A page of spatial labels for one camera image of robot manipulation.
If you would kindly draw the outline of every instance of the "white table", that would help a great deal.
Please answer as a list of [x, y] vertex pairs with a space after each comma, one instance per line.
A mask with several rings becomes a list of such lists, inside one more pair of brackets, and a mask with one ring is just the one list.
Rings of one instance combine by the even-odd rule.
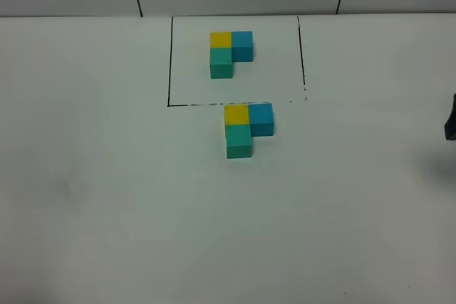
[[0, 20], [0, 293], [454, 303], [456, 16], [300, 22], [307, 100], [234, 161], [167, 106], [171, 19]]

